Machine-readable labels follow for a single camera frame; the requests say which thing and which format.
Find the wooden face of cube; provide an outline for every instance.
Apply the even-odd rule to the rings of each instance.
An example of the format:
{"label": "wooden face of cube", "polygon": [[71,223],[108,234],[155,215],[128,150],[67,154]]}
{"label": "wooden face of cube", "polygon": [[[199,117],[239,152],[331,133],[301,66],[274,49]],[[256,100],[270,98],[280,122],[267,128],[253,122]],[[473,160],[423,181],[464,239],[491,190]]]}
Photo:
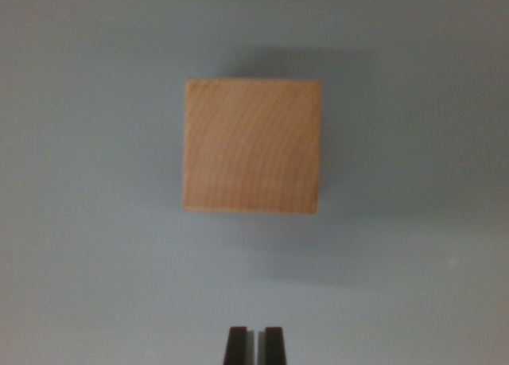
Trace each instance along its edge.
{"label": "wooden face of cube", "polygon": [[316,212],[320,101],[313,81],[188,80],[184,209]]}

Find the table surface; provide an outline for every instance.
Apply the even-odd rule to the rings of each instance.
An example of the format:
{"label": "table surface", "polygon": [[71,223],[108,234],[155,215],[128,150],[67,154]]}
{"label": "table surface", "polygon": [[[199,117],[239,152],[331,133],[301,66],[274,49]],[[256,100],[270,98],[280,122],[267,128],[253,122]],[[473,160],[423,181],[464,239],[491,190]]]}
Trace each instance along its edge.
{"label": "table surface", "polygon": [[[507,0],[0,0],[0,363],[509,363]],[[182,210],[189,77],[317,80],[314,216]]]}

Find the wooden cube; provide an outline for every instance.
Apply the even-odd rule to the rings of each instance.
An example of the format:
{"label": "wooden cube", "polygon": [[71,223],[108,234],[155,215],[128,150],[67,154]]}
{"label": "wooden cube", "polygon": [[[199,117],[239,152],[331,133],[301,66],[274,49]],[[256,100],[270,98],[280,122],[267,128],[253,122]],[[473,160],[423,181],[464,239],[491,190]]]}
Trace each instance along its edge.
{"label": "wooden cube", "polygon": [[313,81],[188,80],[184,209],[315,213],[320,101]]}

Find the gray background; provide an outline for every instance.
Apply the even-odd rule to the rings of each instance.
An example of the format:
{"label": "gray background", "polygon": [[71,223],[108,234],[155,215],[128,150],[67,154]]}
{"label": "gray background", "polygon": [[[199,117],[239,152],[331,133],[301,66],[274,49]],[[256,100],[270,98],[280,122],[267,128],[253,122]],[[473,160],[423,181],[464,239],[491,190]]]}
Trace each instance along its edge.
{"label": "gray background", "polygon": [[[317,79],[315,216],[181,209],[190,76]],[[509,0],[0,0],[0,363],[509,363]]]}

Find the wood grain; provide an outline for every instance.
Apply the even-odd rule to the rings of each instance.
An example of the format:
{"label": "wood grain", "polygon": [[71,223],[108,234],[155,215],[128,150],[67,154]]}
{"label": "wood grain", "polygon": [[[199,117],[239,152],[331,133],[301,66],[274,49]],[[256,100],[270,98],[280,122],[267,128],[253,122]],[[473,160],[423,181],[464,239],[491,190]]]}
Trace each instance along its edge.
{"label": "wood grain", "polygon": [[320,101],[313,81],[188,80],[184,209],[316,212]]}

